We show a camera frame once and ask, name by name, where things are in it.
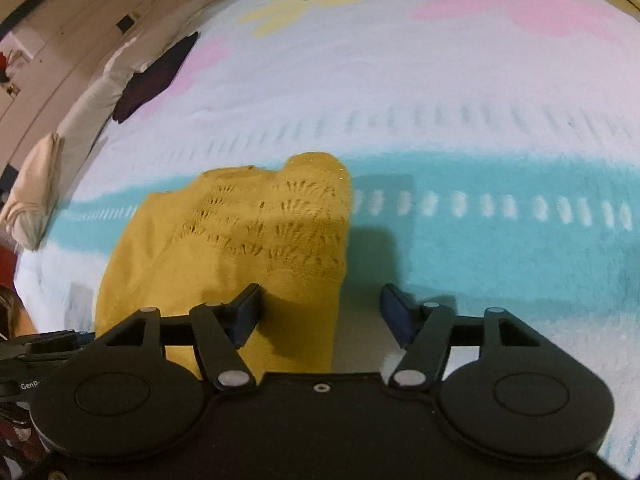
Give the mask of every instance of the yellow sweater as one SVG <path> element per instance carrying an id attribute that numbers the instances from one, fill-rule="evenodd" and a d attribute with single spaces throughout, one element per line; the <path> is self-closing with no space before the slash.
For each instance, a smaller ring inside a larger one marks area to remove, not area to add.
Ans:
<path id="1" fill-rule="evenodd" d="M 163 316 L 263 289 L 258 330 L 240 353 L 264 371 L 328 372 L 346 273 L 351 179 L 324 153 L 281 171 L 213 170 L 183 190 L 152 194 L 126 227 L 100 285 L 98 335 L 144 306 Z M 197 373 L 190 348 L 168 348 Z"/>

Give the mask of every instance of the white wall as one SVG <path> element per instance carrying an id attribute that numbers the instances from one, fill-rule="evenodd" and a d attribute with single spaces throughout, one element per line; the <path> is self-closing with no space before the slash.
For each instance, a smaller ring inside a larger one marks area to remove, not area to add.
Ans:
<path id="1" fill-rule="evenodd" d="M 116 23 L 153 1 L 46 0 L 14 30 L 34 57 L 14 81 L 18 96 L 9 104 L 0 96 L 0 168 L 20 168 L 122 42 Z"/>

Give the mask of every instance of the dark purple cloth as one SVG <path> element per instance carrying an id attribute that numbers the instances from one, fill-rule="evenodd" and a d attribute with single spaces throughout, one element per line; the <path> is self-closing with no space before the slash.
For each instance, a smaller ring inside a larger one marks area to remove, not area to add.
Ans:
<path id="1" fill-rule="evenodd" d="M 169 88 L 199 35 L 194 32 L 182 38 L 144 72 L 135 73 L 113 109 L 113 120 L 123 123 L 143 104 Z"/>

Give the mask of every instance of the person's hair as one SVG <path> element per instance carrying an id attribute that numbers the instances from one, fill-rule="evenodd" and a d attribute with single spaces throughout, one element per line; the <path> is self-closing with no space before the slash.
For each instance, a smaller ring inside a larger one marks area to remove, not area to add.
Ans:
<path id="1" fill-rule="evenodd" d="M 0 285 L 0 334 L 9 339 L 14 335 L 14 323 L 20 308 L 20 298 L 10 288 Z"/>

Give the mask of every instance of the black mount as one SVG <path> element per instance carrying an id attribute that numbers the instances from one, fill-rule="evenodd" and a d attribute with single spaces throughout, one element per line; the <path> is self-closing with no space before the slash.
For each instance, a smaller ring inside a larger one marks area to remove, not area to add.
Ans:
<path id="1" fill-rule="evenodd" d="M 43 378 L 94 340 L 88 332 L 49 332 L 12 337 L 0 344 L 0 410 L 29 402 Z"/>
<path id="2" fill-rule="evenodd" d="M 26 478 L 621 480 L 596 457 L 613 416 L 604 382 L 502 309 L 482 318 L 417 304 L 393 285 L 380 310 L 406 349 L 372 374 L 266 374 L 239 357 L 262 309 L 162 318 L 142 309 L 44 379 L 31 418 L 53 453 Z M 202 381 L 166 360 L 192 346 Z M 442 380 L 452 346 L 481 355 Z"/>

